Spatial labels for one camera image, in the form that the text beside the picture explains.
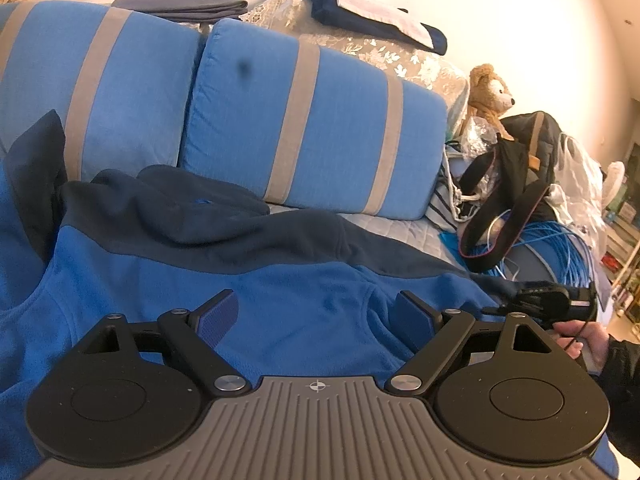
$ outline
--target ceiling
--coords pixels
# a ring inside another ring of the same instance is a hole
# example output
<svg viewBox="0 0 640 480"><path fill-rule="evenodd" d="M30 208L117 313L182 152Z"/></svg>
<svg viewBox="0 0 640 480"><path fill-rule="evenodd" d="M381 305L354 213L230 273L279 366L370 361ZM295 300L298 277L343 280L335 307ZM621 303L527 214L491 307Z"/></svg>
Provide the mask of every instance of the ceiling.
<svg viewBox="0 0 640 480"><path fill-rule="evenodd" d="M618 42L629 77L631 96L640 100L640 0L600 1Z"/></svg>

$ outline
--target crosshair symbol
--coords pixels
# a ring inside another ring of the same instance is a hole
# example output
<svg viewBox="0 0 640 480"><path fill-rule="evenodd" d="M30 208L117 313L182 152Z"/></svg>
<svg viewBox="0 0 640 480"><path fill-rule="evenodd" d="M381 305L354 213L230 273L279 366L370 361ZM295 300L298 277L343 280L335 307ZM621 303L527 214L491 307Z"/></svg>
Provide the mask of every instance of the crosshair symbol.
<svg viewBox="0 0 640 480"><path fill-rule="evenodd" d="M318 381L316 379L315 381L313 381L311 384L308 384L307 386L315 392L320 392L324 390L326 387L328 387L329 385L324 384L322 381Z"/></svg>

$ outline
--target clear plastic bag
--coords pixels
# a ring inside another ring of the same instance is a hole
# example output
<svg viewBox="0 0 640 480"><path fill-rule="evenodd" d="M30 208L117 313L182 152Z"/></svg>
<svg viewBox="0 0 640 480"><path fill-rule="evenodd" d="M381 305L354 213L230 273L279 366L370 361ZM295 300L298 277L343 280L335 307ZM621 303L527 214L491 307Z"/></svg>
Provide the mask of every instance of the clear plastic bag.
<svg viewBox="0 0 640 480"><path fill-rule="evenodd" d="M488 152L498 142L498 128L480 117L469 117L460 134L460 150L467 162L471 162L478 155ZM483 199L489 196L497 181L497 170L491 168L478 183L476 193Z"/></svg>
<svg viewBox="0 0 640 480"><path fill-rule="evenodd" d="M564 190L566 209L572 218L568 227L582 237L599 261L607 249L600 166L577 139L562 134L559 142L554 173Z"/></svg>

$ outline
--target teddy bear's head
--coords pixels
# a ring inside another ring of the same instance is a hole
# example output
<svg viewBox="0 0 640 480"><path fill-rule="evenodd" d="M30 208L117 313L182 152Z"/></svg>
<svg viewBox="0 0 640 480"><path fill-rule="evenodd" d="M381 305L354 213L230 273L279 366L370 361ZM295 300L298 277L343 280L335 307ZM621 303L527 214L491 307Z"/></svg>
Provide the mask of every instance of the teddy bear's head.
<svg viewBox="0 0 640 480"><path fill-rule="evenodd" d="M476 66L470 75L469 104L481 104L499 116L516 104L503 79L489 63Z"/></svg>

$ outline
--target human hand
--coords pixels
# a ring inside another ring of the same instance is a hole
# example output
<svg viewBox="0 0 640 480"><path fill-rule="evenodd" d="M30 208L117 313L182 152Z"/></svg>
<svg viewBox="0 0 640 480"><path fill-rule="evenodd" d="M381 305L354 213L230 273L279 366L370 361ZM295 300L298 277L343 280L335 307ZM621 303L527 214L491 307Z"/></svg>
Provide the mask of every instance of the human hand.
<svg viewBox="0 0 640 480"><path fill-rule="evenodd" d="M564 348L580 332L583 326L584 322L577 319L554 323L554 331L558 334L556 342ZM607 334L607 330L602 323L590 321L580 333L580 337L587 340L597 371L601 372L609 355L609 334ZM582 346L581 342L576 341L566 352L573 359L576 359L582 352Z"/></svg>

